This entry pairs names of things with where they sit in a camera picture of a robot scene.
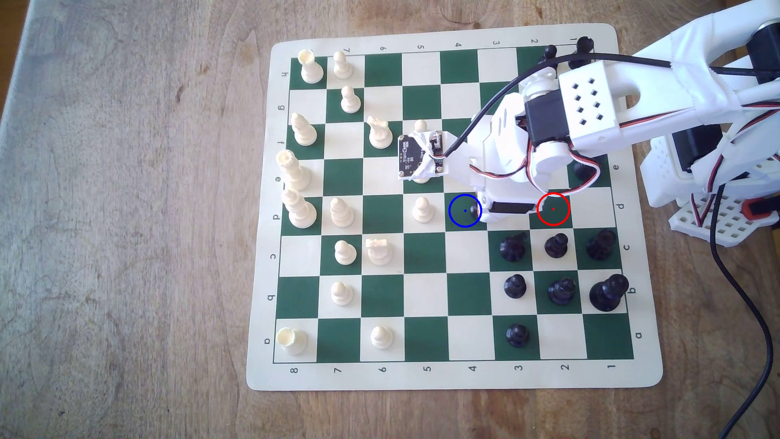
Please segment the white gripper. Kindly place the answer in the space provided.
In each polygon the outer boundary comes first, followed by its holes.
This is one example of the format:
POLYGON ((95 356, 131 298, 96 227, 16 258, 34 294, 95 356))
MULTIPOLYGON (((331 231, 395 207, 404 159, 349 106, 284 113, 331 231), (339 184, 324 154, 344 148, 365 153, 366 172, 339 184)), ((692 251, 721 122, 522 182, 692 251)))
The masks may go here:
POLYGON ((483 224, 491 215, 535 214, 551 180, 551 142, 534 146, 527 132, 526 93, 505 95, 492 115, 481 117, 468 136, 473 149, 470 206, 483 224))

